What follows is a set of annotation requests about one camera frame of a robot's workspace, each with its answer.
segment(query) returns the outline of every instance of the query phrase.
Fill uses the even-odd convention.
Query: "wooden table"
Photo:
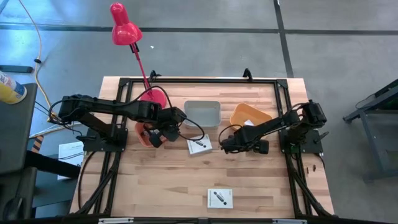
[[[114,100],[119,78],[104,77],[99,97]],[[287,81],[293,105],[308,101],[302,78],[288,78]],[[160,86],[166,89],[173,106],[181,109],[186,100],[216,100],[221,103],[220,126],[218,129],[205,130],[210,136],[213,150],[208,154],[190,156],[187,142],[182,138],[167,142],[158,149],[144,147],[134,132],[136,122],[128,121],[129,137],[119,167],[112,216],[294,217],[286,162],[279,149],[277,134],[266,136],[270,146],[268,155],[252,152],[226,155],[217,142],[218,133],[229,125],[229,117],[238,103],[247,103],[273,118],[277,116],[272,85],[162,83]],[[135,83],[132,99],[142,91],[143,85]],[[107,123],[111,122],[110,115],[96,116]],[[200,135],[196,129],[186,129],[184,124],[181,128],[182,134],[188,137]],[[231,129],[224,133],[224,138],[232,132]],[[103,157],[104,153],[96,153],[86,167],[82,180],[82,203],[98,185]],[[313,154],[303,154],[303,164],[309,189],[324,208],[333,213],[322,162]],[[316,165],[316,171],[313,171],[313,165]],[[207,208],[207,189],[210,188],[232,189],[234,208]],[[104,209],[107,191],[101,210]],[[298,196],[300,208],[304,212],[300,190]],[[77,191],[71,212],[76,210]]]

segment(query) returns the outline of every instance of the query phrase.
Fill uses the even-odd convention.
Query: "red desk lamp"
[[[142,32],[134,23],[129,20],[126,8],[121,3],[113,3],[111,5],[111,14],[115,26],[112,30],[112,40],[116,45],[129,45],[132,52],[136,55],[142,76],[144,77],[145,89],[150,88],[147,77],[145,76],[144,67],[142,66],[141,59],[138,54],[138,40],[142,38]],[[160,103],[162,108],[166,107],[166,96],[161,90],[149,90],[141,97],[141,100],[153,101]]]

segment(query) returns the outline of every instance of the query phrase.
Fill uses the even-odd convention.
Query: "white card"
[[[212,150],[212,146],[211,146],[211,141],[209,138],[208,134],[205,134],[205,137],[203,137],[203,139],[199,140],[199,141],[189,141],[187,140],[188,143],[188,149],[189,149],[189,153],[192,154],[196,154],[199,152],[205,152],[205,151],[210,151]]]
[[[68,143],[68,144],[61,144],[58,147],[58,158],[68,158],[69,159],[61,159],[62,162],[67,162],[72,165],[81,166],[83,162],[83,143],[81,141]],[[58,175],[57,180],[65,180],[69,179],[69,177],[64,177]]]
[[[233,208],[232,189],[208,189],[208,208]]]

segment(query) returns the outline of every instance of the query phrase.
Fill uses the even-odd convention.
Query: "gray floor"
[[[24,1],[39,24],[113,25],[110,0]],[[277,29],[271,0],[124,0],[140,27]],[[286,29],[398,30],[393,0],[280,0]],[[18,1],[10,0],[0,25],[29,24]],[[110,32],[41,31],[40,80],[55,102],[63,95],[95,96],[105,75],[138,75],[128,47],[115,46]],[[0,30],[0,64],[33,65],[38,42],[33,30]],[[145,32],[139,42],[147,71],[168,76],[239,77],[249,67],[256,77],[287,77],[279,34],[222,32]],[[360,122],[341,119],[359,100],[398,75],[398,35],[287,35],[294,77],[305,79],[308,96],[321,103],[328,118],[323,140],[326,174],[335,213],[345,218],[398,223],[398,178],[365,184],[374,169]],[[32,75],[11,74],[17,81]],[[45,103],[39,93],[37,100]],[[49,124],[35,112],[31,133]],[[69,131],[49,134],[43,154],[75,141]]]

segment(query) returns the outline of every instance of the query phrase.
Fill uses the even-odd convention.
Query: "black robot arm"
[[[318,103],[310,100],[308,103],[298,104],[297,109],[290,109],[281,117],[274,118],[257,126],[243,126],[234,132],[233,136],[220,142],[225,153],[238,153],[253,150],[261,154],[268,153],[268,141],[263,136],[289,128],[287,141],[296,145],[305,142],[305,134],[314,128],[322,127],[326,117]]]
[[[178,124],[186,118],[185,113],[177,107],[162,109],[160,104],[151,101],[134,100],[121,103],[115,100],[72,95],[64,96],[61,103],[58,113],[60,121],[52,120],[61,125],[78,121],[89,127],[87,136],[77,137],[85,143],[85,151],[95,151],[96,149],[122,151],[126,145],[126,129],[106,124],[92,115],[92,112],[126,116],[133,121],[151,124],[152,128],[160,131],[160,134],[151,136],[155,147],[162,144],[162,141],[159,140],[161,135],[164,135],[169,141],[175,141],[178,138]]]

